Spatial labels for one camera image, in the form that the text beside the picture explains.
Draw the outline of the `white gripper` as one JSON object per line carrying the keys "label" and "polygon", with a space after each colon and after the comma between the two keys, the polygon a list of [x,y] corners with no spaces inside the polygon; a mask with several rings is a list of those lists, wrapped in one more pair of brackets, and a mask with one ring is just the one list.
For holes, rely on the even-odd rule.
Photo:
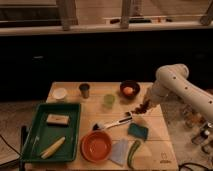
{"label": "white gripper", "polygon": [[147,109],[156,107],[165,97],[165,88],[160,83],[154,83],[150,86],[144,96],[144,103]]}

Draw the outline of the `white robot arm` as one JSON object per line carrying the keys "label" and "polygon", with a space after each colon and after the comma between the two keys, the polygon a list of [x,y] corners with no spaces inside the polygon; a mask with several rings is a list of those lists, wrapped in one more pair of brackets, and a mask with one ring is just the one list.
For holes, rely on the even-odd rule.
{"label": "white robot arm", "polygon": [[188,76],[189,69],[185,64],[159,67],[156,80],[147,89],[144,101],[149,102],[152,108],[161,103],[169,92],[173,92],[213,124],[213,95],[190,83]]}

